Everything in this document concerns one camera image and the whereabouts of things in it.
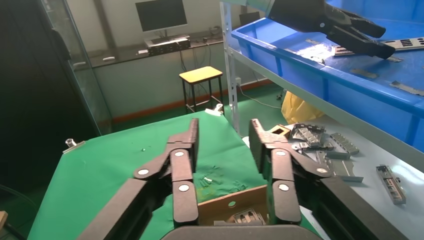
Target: green cloth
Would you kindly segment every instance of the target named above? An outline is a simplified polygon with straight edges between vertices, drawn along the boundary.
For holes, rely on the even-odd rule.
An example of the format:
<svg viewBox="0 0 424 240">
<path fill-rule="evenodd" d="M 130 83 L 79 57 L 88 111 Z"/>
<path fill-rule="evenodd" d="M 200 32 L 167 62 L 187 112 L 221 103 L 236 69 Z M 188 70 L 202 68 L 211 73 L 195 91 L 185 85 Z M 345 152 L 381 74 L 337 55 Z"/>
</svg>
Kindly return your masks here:
<svg viewBox="0 0 424 240">
<path fill-rule="evenodd" d="M 199 118 L 194 174 L 204 202 L 266 184 L 249 148 L 223 116 L 184 115 L 88 140 L 60 159 L 29 234 L 29 240 L 75 240 L 133 171 L 161 154 L 170 135 Z M 304 227 L 315 231 L 303 219 Z M 141 239 L 159 240 L 173 229 L 172 196 L 153 213 Z"/>
</svg>

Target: black cabinet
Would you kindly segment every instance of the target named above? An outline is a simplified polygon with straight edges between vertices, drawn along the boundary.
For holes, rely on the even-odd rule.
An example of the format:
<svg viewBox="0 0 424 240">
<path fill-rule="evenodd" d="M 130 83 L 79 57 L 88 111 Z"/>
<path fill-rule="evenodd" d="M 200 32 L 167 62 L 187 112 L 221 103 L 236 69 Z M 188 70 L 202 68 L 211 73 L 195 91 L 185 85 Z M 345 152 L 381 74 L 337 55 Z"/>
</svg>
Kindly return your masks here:
<svg viewBox="0 0 424 240">
<path fill-rule="evenodd" d="M 52 31 L 37 0 L 0 0 L 0 184 L 22 192 L 49 183 L 66 139 L 108 133 Z"/>
</svg>

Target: blue storage crate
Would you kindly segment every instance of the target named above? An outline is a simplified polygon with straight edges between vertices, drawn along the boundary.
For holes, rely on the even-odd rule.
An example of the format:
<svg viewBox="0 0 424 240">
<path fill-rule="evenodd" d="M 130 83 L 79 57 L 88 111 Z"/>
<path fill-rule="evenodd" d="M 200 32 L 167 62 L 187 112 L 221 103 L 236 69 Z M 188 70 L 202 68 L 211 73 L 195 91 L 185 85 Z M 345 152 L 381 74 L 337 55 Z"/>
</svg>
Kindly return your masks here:
<svg viewBox="0 0 424 240">
<path fill-rule="evenodd" d="M 327 2 L 384 26 L 382 41 L 424 37 L 424 0 Z M 336 44 L 324 34 L 300 33 L 267 18 L 232 31 L 232 36 L 244 56 L 424 152 L 424 97 L 390 86 L 397 81 L 424 90 L 424 50 L 396 52 L 401 62 L 365 55 L 333 57 Z"/>
</svg>

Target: floor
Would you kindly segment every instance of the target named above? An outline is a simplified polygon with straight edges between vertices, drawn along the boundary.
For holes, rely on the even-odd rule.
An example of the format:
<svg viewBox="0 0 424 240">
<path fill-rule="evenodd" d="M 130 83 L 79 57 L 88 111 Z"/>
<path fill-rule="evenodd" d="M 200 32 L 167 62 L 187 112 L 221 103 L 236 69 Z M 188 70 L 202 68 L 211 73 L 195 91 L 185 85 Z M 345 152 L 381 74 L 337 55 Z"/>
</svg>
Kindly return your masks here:
<svg viewBox="0 0 424 240">
<path fill-rule="evenodd" d="M 281 114 L 282 100 L 277 99 L 277 96 L 282 92 L 281 87 L 276 84 L 268 84 L 256 87 L 251 90 L 246 90 L 245 94 L 264 104 L 274 106 L 261 105 L 260 103 L 243 96 L 238 93 L 238 110 L 240 118 L 240 134 L 244 137 L 249 133 L 249 120 L 257 118 L 260 120 L 265 130 L 269 130 L 277 124 L 285 125 L 287 122 Z M 228 106 L 228 96 L 225 96 L 225 112 L 226 117 L 230 116 L 230 108 Z M 169 111 L 153 114 L 147 117 L 133 119 L 127 122 L 116 124 L 113 127 L 114 132 L 146 125 L 186 114 L 183 107 L 175 108 Z M 43 200 L 47 186 L 36 189 L 33 192 L 27 193 L 27 196 L 39 206 Z M 8 221 L 24 236 L 28 236 L 31 226 L 35 218 L 35 210 L 31 208 L 22 198 L 10 198 L 8 201 L 0 202 L 0 210 L 5 210 L 9 213 Z M 4 235 L 0 232 L 0 240 L 14 240 L 9 235 Z"/>
<path fill-rule="evenodd" d="M 259 119 L 264 129 L 268 130 L 274 127 L 277 124 L 287 124 L 283 115 L 281 114 L 281 103 L 282 100 L 278 100 L 277 96 L 281 94 L 282 88 L 274 83 L 259 86 L 250 90 L 246 90 L 244 94 L 254 98 L 264 104 L 274 106 L 277 108 L 272 108 L 269 106 L 261 105 L 260 103 L 249 99 L 246 96 L 243 96 L 240 91 L 238 91 L 238 112 L 239 112 L 239 124 L 240 124 L 240 134 L 244 137 L 249 134 L 249 120 L 250 119 Z M 225 103 L 225 112 L 227 119 L 230 118 L 230 107 L 228 106 L 228 96 L 224 97 Z M 202 110 L 205 108 L 210 108 L 210 105 L 205 105 Z M 127 122 L 122 122 L 116 124 L 113 127 L 114 132 L 119 132 L 122 130 L 138 127 L 141 125 L 146 125 L 150 123 L 155 123 L 158 121 L 175 118 L 186 114 L 184 107 L 175 108 L 169 111 L 156 113 L 148 117 L 141 117 L 137 119 L 132 119 Z"/>
</svg>

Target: wooden stool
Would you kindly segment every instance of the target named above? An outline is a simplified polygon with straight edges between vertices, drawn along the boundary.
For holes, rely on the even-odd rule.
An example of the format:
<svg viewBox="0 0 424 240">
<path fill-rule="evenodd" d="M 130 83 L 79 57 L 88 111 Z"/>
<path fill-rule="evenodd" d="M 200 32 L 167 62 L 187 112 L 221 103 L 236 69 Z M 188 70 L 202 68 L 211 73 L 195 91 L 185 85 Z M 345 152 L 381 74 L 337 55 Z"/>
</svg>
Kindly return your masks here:
<svg viewBox="0 0 424 240">
<path fill-rule="evenodd" d="M 223 73 L 221 71 L 218 71 L 211 66 L 205 66 L 205 67 L 193 70 L 193 71 L 187 71 L 187 72 L 181 73 L 179 75 L 179 77 L 181 78 L 181 81 L 182 81 L 182 90 L 184 92 L 184 103 L 185 103 L 185 113 L 186 114 L 189 113 L 189 109 L 193 113 L 195 113 L 197 111 L 196 110 L 197 106 L 206 104 L 208 102 L 210 102 L 210 106 L 213 109 L 214 103 L 212 102 L 212 100 L 217 101 L 219 104 L 224 104 L 223 87 L 221 85 L 221 76 L 222 75 L 223 75 Z M 218 78 L 218 82 L 219 82 L 220 100 L 218 100 L 216 97 L 212 96 L 211 80 L 216 79 L 216 78 Z M 200 103 L 196 103 L 195 85 L 206 82 L 206 81 L 208 81 L 208 83 L 209 83 L 209 100 L 206 100 L 206 101 L 203 101 L 203 102 L 200 102 Z M 186 94 L 186 84 L 185 83 L 188 83 L 190 85 L 191 94 L 193 95 L 193 105 L 187 104 L 187 94 Z"/>
</svg>

